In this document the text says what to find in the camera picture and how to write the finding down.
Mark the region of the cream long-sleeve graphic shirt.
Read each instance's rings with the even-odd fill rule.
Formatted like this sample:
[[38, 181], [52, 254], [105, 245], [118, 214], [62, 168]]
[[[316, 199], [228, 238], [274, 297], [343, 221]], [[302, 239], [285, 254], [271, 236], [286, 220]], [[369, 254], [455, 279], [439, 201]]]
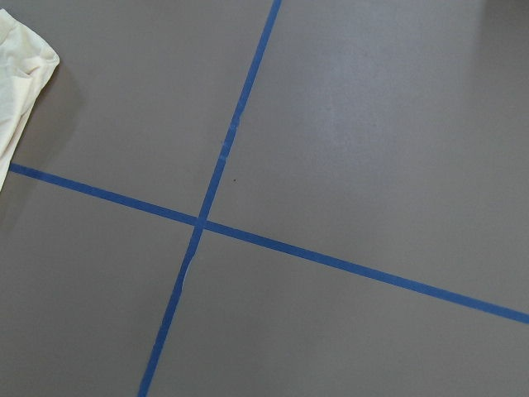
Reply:
[[31, 28], [1, 10], [1, 182], [42, 89], [60, 64]]

